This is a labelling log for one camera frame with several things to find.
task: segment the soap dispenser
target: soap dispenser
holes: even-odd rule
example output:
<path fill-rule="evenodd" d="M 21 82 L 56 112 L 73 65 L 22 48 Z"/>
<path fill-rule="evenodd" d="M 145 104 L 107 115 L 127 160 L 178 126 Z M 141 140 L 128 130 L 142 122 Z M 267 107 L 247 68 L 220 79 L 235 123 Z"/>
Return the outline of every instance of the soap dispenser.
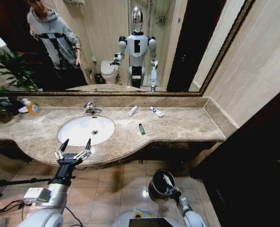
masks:
<path fill-rule="evenodd" d="M 39 114 L 40 108 L 36 104 L 29 101 L 27 98 L 22 99 L 22 101 L 31 115 Z"/>

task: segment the toilet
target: toilet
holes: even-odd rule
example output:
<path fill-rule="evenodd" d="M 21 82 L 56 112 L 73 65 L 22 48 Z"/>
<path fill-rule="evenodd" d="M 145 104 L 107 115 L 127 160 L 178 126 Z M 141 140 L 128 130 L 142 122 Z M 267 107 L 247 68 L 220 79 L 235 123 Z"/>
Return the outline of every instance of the toilet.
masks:
<path fill-rule="evenodd" d="M 119 74 L 119 65 L 111 65 L 112 61 L 102 61 L 101 76 L 106 84 L 115 84 Z"/>

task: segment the toothpaste tube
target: toothpaste tube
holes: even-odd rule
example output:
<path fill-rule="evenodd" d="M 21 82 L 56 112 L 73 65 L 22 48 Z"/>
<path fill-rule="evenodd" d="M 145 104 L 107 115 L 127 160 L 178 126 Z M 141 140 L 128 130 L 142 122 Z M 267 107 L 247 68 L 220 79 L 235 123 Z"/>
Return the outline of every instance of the toothpaste tube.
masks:
<path fill-rule="evenodd" d="M 164 115 L 164 113 L 162 113 L 161 111 L 159 110 L 156 110 L 154 107 L 150 107 L 150 109 L 155 113 L 157 114 L 159 117 L 162 117 Z"/>
<path fill-rule="evenodd" d="M 129 112 L 129 116 L 133 116 L 133 114 L 136 112 L 137 106 L 135 106 L 134 108 L 131 109 L 131 111 Z"/>

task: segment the mirror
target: mirror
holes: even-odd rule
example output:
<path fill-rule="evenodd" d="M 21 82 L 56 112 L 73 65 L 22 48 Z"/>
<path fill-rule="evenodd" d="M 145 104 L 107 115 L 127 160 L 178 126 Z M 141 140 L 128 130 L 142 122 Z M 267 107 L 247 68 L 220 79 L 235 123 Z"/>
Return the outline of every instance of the mirror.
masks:
<path fill-rule="evenodd" d="M 0 0 L 0 87 L 202 95 L 247 2 Z"/>

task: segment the drain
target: drain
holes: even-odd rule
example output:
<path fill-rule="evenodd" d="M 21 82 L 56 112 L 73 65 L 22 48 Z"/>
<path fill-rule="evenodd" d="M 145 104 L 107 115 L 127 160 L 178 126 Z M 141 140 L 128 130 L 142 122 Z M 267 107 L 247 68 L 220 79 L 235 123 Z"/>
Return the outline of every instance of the drain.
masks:
<path fill-rule="evenodd" d="M 93 135 L 97 135 L 97 134 L 98 134 L 98 130 L 93 130 L 93 131 L 92 131 L 92 134 L 93 134 Z"/>

